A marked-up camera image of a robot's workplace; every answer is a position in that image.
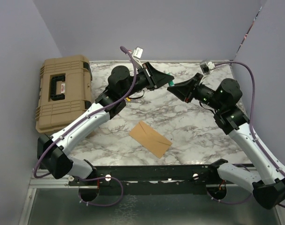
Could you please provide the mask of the green white glue stick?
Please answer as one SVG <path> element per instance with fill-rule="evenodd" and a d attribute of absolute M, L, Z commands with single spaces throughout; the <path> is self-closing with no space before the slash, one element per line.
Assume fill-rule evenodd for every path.
<path fill-rule="evenodd" d="M 168 73 L 168 75 L 171 76 L 171 80 L 168 82 L 169 87 L 170 87 L 170 86 L 174 86 L 174 82 L 173 82 L 174 76 L 172 76 L 170 73 Z"/>

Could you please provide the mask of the brown paper envelope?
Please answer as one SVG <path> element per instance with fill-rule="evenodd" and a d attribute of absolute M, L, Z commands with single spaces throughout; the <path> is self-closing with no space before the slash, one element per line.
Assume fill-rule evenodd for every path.
<path fill-rule="evenodd" d="M 143 121 L 140 121 L 129 135 L 157 158 L 161 158 L 172 145 L 171 141 Z"/>

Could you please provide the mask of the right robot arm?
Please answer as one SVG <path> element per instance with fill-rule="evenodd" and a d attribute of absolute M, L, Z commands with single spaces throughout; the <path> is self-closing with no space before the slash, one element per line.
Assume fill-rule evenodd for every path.
<path fill-rule="evenodd" d="M 202 78 L 203 75 L 197 73 L 167 90 L 181 101 L 190 103 L 196 99 L 214 109 L 218 127 L 244 151 L 258 172 L 248 172 L 220 159 L 210 164 L 208 179 L 212 183 L 230 181 L 252 193 L 263 208 L 272 209 L 285 200 L 285 166 L 274 166 L 260 149 L 264 143 L 252 136 L 249 118 L 237 107 L 242 97 L 239 83 L 225 78 L 212 90 L 201 83 Z"/>

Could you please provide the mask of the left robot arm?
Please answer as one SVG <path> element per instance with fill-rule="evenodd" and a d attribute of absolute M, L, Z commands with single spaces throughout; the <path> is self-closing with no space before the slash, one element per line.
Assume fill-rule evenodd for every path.
<path fill-rule="evenodd" d="M 96 178 L 93 165 L 70 157 L 74 147 L 125 108 L 127 97 L 143 89 L 158 89 L 173 80 L 174 76 L 156 70 L 149 62 L 135 69 L 133 76 L 126 66 L 116 66 L 108 77 L 107 87 L 86 112 L 57 133 L 38 138 L 35 169 L 43 165 L 55 179 L 71 175 L 86 185 L 93 184 Z"/>

